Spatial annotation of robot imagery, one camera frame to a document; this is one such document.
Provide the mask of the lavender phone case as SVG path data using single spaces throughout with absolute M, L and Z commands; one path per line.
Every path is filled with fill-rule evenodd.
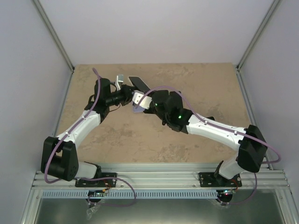
M 142 112 L 144 112 L 144 110 L 145 109 L 141 106 L 133 105 L 133 112 L 134 113 L 142 113 Z

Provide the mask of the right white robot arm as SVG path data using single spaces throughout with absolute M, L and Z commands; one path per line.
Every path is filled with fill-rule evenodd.
M 199 135 L 224 144 L 235 154 L 221 161 L 212 173 L 200 173 L 201 186 L 228 186 L 244 171 L 257 173 L 263 163 L 267 146 L 258 127 L 225 125 L 213 117 L 203 117 L 183 106 L 180 92 L 159 90 L 138 97 L 145 113 L 157 115 L 163 125 L 175 132 Z

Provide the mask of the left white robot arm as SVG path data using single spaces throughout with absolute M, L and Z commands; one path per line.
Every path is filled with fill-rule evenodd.
M 132 101 L 135 87 L 123 84 L 111 91 L 113 83 L 106 78 L 98 78 L 94 94 L 88 99 L 82 115 L 66 131 L 57 137 L 47 137 L 43 144 L 41 172 L 47 183 L 71 181 L 75 178 L 86 178 L 91 186 L 102 182 L 99 167 L 89 162 L 80 162 L 77 150 L 87 135 L 99 126 L 110 112 L 111 106 L 127 105 Z

